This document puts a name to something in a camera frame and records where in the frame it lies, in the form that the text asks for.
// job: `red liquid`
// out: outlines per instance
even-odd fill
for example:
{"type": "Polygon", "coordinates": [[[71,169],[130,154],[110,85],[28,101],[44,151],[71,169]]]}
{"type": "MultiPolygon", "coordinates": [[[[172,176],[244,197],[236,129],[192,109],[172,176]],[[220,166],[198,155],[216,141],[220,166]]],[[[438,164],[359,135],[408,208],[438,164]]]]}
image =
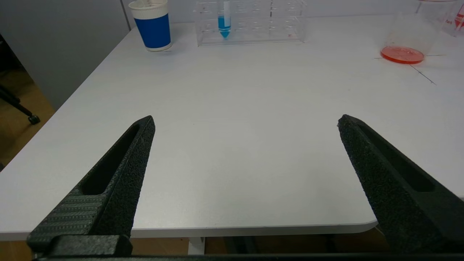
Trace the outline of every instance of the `red liquid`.
{"type": "Polygon", "coordinates": [[[383,58],[400,64],[418,64],[425,58],[424,54],[409,47],[387,46],[380,52],[383,58]]]}

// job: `paper cup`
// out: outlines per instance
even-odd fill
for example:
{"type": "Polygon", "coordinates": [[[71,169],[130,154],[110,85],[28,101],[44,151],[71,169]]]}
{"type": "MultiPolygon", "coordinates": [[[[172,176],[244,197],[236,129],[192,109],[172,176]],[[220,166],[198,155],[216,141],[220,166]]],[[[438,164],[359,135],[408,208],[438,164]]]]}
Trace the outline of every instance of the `paper cup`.
{"type": "Polygon", "coordinates": [[[147,50],[156,52],[171,47],[168,0],[137,0],[129,8],[147,50]]]}

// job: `glass beaker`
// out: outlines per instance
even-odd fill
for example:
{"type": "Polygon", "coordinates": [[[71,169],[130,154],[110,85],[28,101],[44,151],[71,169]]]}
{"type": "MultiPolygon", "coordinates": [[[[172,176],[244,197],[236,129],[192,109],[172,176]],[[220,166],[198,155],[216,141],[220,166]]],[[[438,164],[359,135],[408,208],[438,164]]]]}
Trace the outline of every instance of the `glass beaker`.
{"type": "Polygon", "coordinates": [[[456,1],[402,0],[382,57],[402,64],[423,61],[456,1]]]}

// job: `chair leg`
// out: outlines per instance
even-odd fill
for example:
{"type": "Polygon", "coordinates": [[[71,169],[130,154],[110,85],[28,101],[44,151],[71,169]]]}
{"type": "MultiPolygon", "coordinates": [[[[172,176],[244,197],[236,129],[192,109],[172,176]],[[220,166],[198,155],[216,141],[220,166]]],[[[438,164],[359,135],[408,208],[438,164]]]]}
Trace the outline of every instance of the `chair leg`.
{"type": "Polygon", "coordinates": [[[24,108],[21,104],[19,104],[19,99],[16,98],[12,93],[10,93],[5,87],[1,85],[0,98],[11,104],[11,106],[20,110],[22,113],[26,114],[28,117],[27,119],[31,124],[37,124],[40,122],[40,119],[37,115],[33,115],[32,112],[30,112],[28,109],[24,108]]]}
{"type": "Polygon", "coordinates": [[[12,94],[7,88],[4,86],[0,85],[0,92],[4,93],[4,95],[8,96],[10,99],[15,100],[17,103],[20,103],[21,100],[16,97],[14,94],[12,94]]]}

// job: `white tabletop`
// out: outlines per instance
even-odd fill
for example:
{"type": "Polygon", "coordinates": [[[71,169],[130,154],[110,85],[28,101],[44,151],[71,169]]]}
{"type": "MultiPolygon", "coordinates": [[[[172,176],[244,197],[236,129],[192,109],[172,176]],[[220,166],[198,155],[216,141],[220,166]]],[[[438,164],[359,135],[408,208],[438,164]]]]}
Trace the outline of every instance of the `white tabletop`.
{"type": "Polygon", "coordinates": [[[0,240],[25,239],[146,115],[135,237],[370,229],[345,113],[463,197],[463,42],[441,35],[421,75],[379,59],[389,19],[314,18],[305,43],[201,47],[193,24],[175,24],[158,53],[132,30],[0,173],[0,240]]]}

